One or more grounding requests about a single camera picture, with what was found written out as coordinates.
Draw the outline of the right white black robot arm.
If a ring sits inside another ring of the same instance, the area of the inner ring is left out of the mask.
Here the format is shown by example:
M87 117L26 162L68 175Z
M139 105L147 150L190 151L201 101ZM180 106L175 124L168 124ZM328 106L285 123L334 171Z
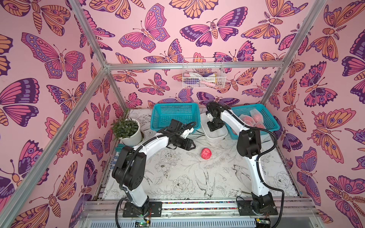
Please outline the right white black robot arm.
M238 135L236 144L237 152L245 158L251 172L252 200L245 200L243 197L236 197L237 206L241 215L253 213L254 215L278 215L275 223L271 224L276 228L281 222L285 192L282 189L272 187L265 182L261 174L262 165L260 158L277 147L277 139L269 130L253 127L243 122L231 109L218 102L209 102L206 105L209 122L207 123L210 131L216 131L227 124ZM273 146L266 151L261 151L260 132L266 132L273 140Z

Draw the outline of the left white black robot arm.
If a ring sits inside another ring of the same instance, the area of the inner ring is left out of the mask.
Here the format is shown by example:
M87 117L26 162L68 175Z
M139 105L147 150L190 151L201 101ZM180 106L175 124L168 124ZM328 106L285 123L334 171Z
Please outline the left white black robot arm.
M169 145L186 151L195 149L195 143L187 136L196 125L196 122L184 124L173 119L167 127L157 131L155 136L144 143L121 149L112 177L119 184L119 189L125 192L126 198L122 200L131 205L134 214L146 216L150 212L150 199L142 187L147 160Z

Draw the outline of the white plastic tray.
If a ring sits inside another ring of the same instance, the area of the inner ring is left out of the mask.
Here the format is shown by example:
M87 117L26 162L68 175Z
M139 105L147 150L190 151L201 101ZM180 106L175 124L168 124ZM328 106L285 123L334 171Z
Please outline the white plastic tray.
M208 127L208 123L210 121L209 121L209 118L206 113L200 114L200 120L201 120L201 128L202 128L205 138L208 142L214 143L219 140L223 140L227 136L228 130L225 127L225 125L218 130L210 131L210 129Z

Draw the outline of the netted apple in basket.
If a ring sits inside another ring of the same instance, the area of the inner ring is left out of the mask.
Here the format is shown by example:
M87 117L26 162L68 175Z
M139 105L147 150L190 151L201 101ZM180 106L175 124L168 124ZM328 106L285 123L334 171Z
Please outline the netted apple in basket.
M266 129L264 123L262 123L262 122L256 122L254 127L260 128L260 129Z
M250 110L250 115L255 120L255 122L262 122L262 123L264 123L263 115L257 109Z
M252 126L254 127L256 122L255 120L251 117L251 116L248 116L248 115L240 115L239 118L248 126Z

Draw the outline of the left teal plastic basket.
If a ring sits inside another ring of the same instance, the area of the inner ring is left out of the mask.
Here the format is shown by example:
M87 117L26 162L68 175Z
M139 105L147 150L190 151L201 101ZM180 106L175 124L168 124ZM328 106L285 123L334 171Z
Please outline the left teal plastic basket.
M159 131L170 125L171 120L183 124L196 122L194 133L201 127L199 106L195 103L167 103L155 104L150 121L150 129Z

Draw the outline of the potted green plant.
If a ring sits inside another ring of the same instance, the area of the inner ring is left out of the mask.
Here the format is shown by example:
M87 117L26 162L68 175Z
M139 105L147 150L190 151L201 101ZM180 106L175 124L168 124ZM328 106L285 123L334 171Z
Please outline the potted green plant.
M111 124L111 129L119 143L125 146L136 146L143 140L141 125L133 118L120 118Z

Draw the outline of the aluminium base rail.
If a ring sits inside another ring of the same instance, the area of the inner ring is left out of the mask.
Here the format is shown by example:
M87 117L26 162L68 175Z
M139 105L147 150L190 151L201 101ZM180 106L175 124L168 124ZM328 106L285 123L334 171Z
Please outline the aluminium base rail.
M157 200L152 216L123 217L115 221L117 200L92 201L86 204L77 228L269 228L278 222L279 228L325 227L314 204L304 198L289 197L280 207L275 199L277 215L254 215L238 205L238 199Z

